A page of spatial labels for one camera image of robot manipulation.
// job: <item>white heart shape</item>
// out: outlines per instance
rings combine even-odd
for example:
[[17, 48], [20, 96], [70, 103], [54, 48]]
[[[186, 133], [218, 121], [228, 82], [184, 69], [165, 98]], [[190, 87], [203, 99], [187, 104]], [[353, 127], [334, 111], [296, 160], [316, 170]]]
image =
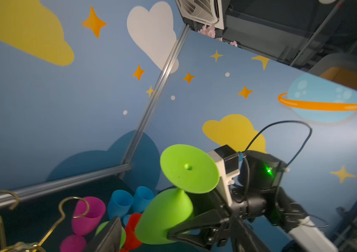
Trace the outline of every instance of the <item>white heart shape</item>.
[[[134, 7], [129, 12], [127, 28], [134, 42], [162, 70], [177, 39], [170, 5], [157, 2], [150, 11], [142, 6]], [[171, 73], [177, 69], [178, 60]]]

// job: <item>blue wall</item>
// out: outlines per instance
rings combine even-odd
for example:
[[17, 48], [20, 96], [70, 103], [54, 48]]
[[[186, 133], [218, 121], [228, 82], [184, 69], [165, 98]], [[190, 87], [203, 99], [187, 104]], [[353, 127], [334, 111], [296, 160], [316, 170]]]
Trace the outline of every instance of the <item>blue wall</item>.
[[[211, 58], [216, 50], [223, 55], [217, 61]], [[262, 61], [252, 59], [256, 56], [190, 32], [178, 58], [180, 67], [169, 77], [146, 134], [160, 153], [173, 144], [189, 144], [207, 152], [219, 147], [203, 132], [203, 125], [209, 120], [220, 121], [228, 115], [240, 114], [257, 131], [275, 121], [306, 121], [313, 127], [313, 135], [291, 164], [290, 172], [284, 175], [282, 186], [310, 214], [335, 227], [340, 221], [335, 208], [349, 208], [357, 200], [357, 111], [290, 108], [280, 103], [278, 96], [289, 93], [290, 100], [357, 103], [357, 91], [273, 60], [268, 61], [264, 70]], [[190, 83], [183, 80], [187, 73], [194, 76]], [[253, 91], [247, 99], [238, 95], [244, 86]], [[290, 160], [307, 134], [308, 129], [302, 125], [277, 125], [263, 133], [265, 150], [282, 160]], [[347, 177], [340, 183], [339, 176], [330, 172], [340, 171], [343, 166], [355, 177]], [[161, 173], [156, 189], [170, 185]], [[277, 249], [288, 240], [284, 237], [277, 242]]]
[[[67, 66], [0, 41], [0, 189], [120, 163], [132, 135], [125, 134], [135, 130], [161, 72], [131, 39], [126, 20], [133, 7], [156, 2], [42, 0], [74, 52]], [[175, 1], [167, 2], [178, 35], [181, 16]], [[107, 23], [99, 38], [82, 26], [90, 7]], [[140, 81], [132, 76], [138, 65]]]

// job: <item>magenta cup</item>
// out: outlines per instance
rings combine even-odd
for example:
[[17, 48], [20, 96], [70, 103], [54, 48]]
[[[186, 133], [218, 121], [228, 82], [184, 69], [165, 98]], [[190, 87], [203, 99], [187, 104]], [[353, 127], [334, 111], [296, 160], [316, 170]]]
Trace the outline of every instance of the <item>magenta cup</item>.
[[[83, 217], [72, 218], [72, 230], [77, 235], [87, 235], [93, 231], [99, 225], [106, 211], [105, 204], [101, 199], [96, 197], [85, 197], [84, 199], [89, 203], [89, 212]], [[86, 204], [80, 200], [76, 204], [74, 216], [82, 215], [85, 211]]]
[[60, 252], [81, 252], [86, 247], [86, 240], [80, 235], [66, 237], [59, 246]]

